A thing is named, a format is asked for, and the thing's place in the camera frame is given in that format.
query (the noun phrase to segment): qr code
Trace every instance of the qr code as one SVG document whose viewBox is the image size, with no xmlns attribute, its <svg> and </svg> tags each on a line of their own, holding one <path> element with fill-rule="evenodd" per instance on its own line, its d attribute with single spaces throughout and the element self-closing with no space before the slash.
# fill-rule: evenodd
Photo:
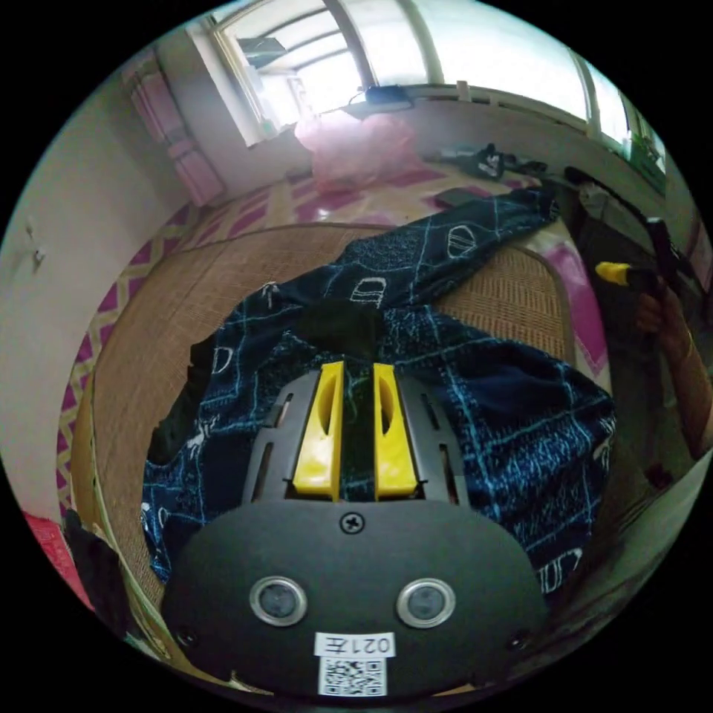
<svg viewBox="0 0 713 713">
<path fill-rule="evenodd" d="M 319 666 L 322 696 L 386 696 L 386 661 L 322 658 Z"/>
</svg>

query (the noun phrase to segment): window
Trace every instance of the window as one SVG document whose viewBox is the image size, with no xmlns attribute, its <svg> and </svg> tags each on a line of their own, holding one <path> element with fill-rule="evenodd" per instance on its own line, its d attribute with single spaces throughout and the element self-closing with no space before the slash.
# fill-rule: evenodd
<svg viewBox="0 0 713 713">
<path fill-rule="evenodd" d="M 379 84 L 426 84 L 418 41 L 397 0 L 343 0 Z"/>
<path fill-rule="evenodd" d="M 624 156 L 630 128 L 640 130 L 664 171 L 660 138 L 606 76 L 537 27 L 476 0 L 241 0 L 212 17 L 252 88 L 261 126 L 341 108 L 373 83 L 428 96 L 438 92 L 432 85 L 455 93 L 465 81 L 485 101 L 546 115 Z M 272 47 L 256 59 L 261 39 Z"/>
<path fill-rule="evenodd" d="M 622 143 L 628 135 L 629 124 L 619 89 L 589 62 L 586 64 L 594 82 L 602 133 Z"/>
<path fill-rule="evenodd" d="M 548 34 L 489 5 L 469 0 L 414 0 L 447 84 L 506 91 L 587 116 L 582 82 L 569 50 Z"/>
<path fill-rule="evenodd" d="M 233 60 L 252 80 L 263 119 L 277 130 L 306 114 L 339 108 L 359 93 L 360 79 L 345 37 L 323 0 L 263 1 L 238 12 L 218 30 Z M 247 40 L 278 43 L 259 63 L 243 57 Z"/>
</svg>

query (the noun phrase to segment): label sticker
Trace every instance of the label sticker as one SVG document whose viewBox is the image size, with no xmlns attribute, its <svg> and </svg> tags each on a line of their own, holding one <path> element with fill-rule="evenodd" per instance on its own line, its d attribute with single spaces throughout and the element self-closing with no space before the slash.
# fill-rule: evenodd
<svg viewBox="0 0 713 713">
<path fill-rule="evenodd" d="M 349 660 L 389 659 L 396 656 L 394 633 L 314 635 L 314 655 Z"/>
<path fill-rule="evenodd" d="M 319 695 L 386 696 L 386 659 L 319 658 Z"/>
</svg>

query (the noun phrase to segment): pink curtain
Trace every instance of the pink curtain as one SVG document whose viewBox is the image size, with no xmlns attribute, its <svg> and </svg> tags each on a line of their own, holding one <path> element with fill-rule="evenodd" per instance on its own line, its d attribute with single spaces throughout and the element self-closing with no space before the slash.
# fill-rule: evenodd
<svg viewBox="0 0 713 713">
<path fill-rule="evenodd" d="M 124 84 L 150 135 L 162 143 L 196 206 L 218 197 L 224 186 L 189 136 L 153 50 L 136 56 L 123 70 Z"/>
</svg>

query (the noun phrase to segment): black cloth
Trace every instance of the black cloth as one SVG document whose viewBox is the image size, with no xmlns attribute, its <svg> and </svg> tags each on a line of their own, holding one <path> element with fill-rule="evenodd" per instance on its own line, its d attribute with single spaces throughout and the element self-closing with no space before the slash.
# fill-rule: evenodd
<svg viewBox="0 0 713 713">
<path fill-rule="evenodd" d="M 63 531 L 95 614 L 116 637 L 125 639 L 131 634 L 142 638 L 129 607 L 119 556 L 100 537 L 85 530 L 72 509 L 65 515 Z"/>
</svg>

